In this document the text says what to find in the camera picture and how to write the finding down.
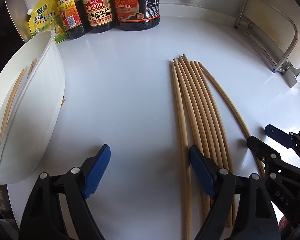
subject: blue rubber pad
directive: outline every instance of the blue rubber pad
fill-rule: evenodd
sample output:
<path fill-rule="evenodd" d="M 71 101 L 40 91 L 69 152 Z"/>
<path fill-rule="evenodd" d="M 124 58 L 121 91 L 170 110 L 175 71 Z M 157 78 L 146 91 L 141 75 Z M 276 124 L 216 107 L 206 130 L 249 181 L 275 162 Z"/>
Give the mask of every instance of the blue rubber pad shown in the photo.
<path fill-rule="evenodd" d="M 82 192 L 85 199 L 89 198 L 91 194 L 96 192 L 99 182 L 110 161 L 110 156 L 111 151 L 108 145 L 104 146 L 102 151 L 98 153 L 97 160 L 86 176 L 85 188 Z"/>
<path fill-rule="evenodd" d="M 192 168 L 194 169 L 194 173 L 196 174 L 204 193 L 214 199 L 216 195 L 216 192 L 213 189 L 214 177 L 204 164 L 202 158 L 204 157 L 199 150 L 193 146 L 190 147 L 189 159 Z"/>
<path fill-rule="evenodd" d="M 282 146 L 286 147 L 287 149 L 294 147 L 292 137 L 287 133 L 285 133 L 284 131 L 281 131 L 280 129 L 274 127 L 271 124 L 266 126 L 265 133 L 266 136 L 280 143 Z"/>

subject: white container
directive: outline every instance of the white container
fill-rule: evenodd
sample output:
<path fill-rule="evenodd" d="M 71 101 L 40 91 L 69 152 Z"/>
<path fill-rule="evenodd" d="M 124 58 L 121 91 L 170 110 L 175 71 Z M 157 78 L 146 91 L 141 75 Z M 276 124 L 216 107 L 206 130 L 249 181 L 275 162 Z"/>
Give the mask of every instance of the white container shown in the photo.
<path fill-rule="evenodd" d="M 0 184 L 29 177 L 51 138 L 65 89 L 65 73 L 52 31 L 28 41 L 0 73 L 0 131 L 7 99 L 22 69 L 37 64 L 11 109 L 0 143 Z"/>

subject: white table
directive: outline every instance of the white table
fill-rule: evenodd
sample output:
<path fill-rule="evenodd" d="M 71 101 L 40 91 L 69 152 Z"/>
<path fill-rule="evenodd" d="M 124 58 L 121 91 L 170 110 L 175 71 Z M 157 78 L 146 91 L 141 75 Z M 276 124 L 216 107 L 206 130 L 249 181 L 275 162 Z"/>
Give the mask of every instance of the white table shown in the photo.
<path fill-rule="evenodd" d="M 151 30 L 114 29 L 58 47 L 66 72 L 66 101 L 36 172 L 8 185 L 18 224 L 41 172 L 66 173 L 106 143 L 111 160 L 96 193 L 87 200 L 105 239 L 181 239 L 181 153 L 169 62 L 182 54 L 207 67 L 253 135 L 300 167 L 292 150 L 266 138 L 262 130 L 269 123 L 286 132 L 300 130 L 300 90 L 289 89 L 231 26 L 162 17 Z M 252 153 L 225 103 L 213 92 L 235 174 L 249 176 L 257 171 Z M 196 187 L 193 195 L 195 236 L 201 226 Z"/>

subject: chicken bouillon bag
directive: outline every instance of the chicken bouillon bag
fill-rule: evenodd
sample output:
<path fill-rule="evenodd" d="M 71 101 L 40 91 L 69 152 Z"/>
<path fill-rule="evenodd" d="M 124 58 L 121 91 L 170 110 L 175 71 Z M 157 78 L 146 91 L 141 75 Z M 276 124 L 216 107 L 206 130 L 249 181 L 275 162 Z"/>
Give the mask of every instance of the chicken bouillon bag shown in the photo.
<path fill-rule="evenodd" d="M 40 0 L 37 3 L 31 12 L 29 27 L 32 36 L 52 30 L 56 43 L 64 41 L 68 37 L 55 0 Z"/>

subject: bottle label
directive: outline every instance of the bottle label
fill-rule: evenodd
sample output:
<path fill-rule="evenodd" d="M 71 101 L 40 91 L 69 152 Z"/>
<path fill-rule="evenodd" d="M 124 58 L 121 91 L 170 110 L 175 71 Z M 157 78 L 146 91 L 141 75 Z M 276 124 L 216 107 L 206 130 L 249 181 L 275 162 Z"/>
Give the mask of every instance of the bottle label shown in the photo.
<path fill-rule="evenodd" d="M 56 0 L 56 2 L 66 30 L 82 24 L 74 0 Z"/>
<path fill-rule="evenodd" d="M 112 22 L 109 0 L 83 0 L 91 26 L 99 26 Z"/>
<path fill-rule="evenodd" d="M 120 22 L 143 22 L 155 19 L 159 14 L 159 0 L 114 0 Z"/>

